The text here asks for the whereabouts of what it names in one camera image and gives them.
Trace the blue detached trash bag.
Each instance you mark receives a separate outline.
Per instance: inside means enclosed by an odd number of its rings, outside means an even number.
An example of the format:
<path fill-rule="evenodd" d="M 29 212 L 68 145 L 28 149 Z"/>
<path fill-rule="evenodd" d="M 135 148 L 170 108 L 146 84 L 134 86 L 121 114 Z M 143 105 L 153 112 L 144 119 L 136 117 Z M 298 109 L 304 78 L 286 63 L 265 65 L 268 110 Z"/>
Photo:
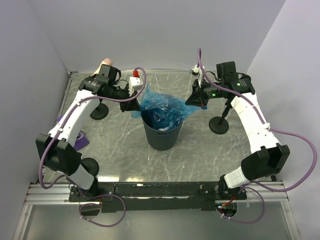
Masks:
<path fill-rule="evenodd" d="M 154 130 L 168 131 L 178 127 L 191 114 L 201 110 L 198 106 L 186 105 L 181 98 L 154 92 L 147 85 L 140 100 L 140 110 L 131 111 L 133 119 L 144 119 L 144 122 Z"/>

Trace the dark blue trash bin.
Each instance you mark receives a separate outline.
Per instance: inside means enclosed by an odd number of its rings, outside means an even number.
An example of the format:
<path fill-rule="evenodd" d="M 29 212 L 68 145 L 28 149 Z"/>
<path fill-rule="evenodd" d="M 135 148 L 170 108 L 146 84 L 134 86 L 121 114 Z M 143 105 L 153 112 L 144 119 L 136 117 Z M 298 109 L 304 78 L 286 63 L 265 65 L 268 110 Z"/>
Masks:
<path fill-rule="evenodd" d="M 177 142 L 184 120 L 179 114 L 160 108 L 152 108 L 141 112 L 148 144 L 155 150 L 166 151 Z"/>

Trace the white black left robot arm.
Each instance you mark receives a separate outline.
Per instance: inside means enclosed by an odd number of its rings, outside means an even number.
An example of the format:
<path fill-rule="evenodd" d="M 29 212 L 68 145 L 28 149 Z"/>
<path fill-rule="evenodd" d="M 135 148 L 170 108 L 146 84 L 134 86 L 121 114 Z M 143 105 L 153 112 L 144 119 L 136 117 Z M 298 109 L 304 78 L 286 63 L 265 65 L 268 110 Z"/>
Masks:
<path fill-rule="evenodd" d="M 140 110 L 138 96 L 146 86 L 147 75 L 144 73 L 140 78 L 139 72 L 144 69 L 136 67 L 125 88 L 121 88 L 118 86 L 121 71 L 102 62 L 95 73 L 81 81 L 71 106 L 60 121 L 35 140 L 40 157 L 38 182 L 43 189 L 47 190 L 56 183 L 56 180 L 49 185 L 44 183 L 43 168 L 47 167 L 75 185 L 87 201 L 98 197 L 99 164 L 93 158 L 82 158 L 74 145 L 89 118 L 101 120 L 108 115 L 109 109 L 103 100 L 119 103 L 122 112 Z"/>

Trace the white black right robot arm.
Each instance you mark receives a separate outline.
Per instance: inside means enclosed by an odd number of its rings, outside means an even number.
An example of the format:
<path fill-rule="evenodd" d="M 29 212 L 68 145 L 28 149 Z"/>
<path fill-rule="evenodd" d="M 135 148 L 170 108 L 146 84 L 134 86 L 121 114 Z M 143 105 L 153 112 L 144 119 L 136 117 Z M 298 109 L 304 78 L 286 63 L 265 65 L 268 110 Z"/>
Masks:
<path fill-rule="evenodd" d="M 251 77 L 240 76 L 233 61 L 219 63 L 215 85 L 205 80 L 204 69 L 199 65 L 190 73 L 197 77 L 192 84 L 192 93 L 185 101 L 187 106 L 204 108 L 210 99 L 225 98 L 226 107 L 221 116 L 209 121 L 212 132 L 223 135 L 229 130 L 226 116 L 230 109 L 237 113 L 250 144 L 251 154 L 241 161 L 240 167 L 220 177 L 218 193 L 223 199 L 230 199 L 239 188 L 250 181 L 278 174 L 290 155 L 287 145 L 281 145 L 264 118 Z"/>

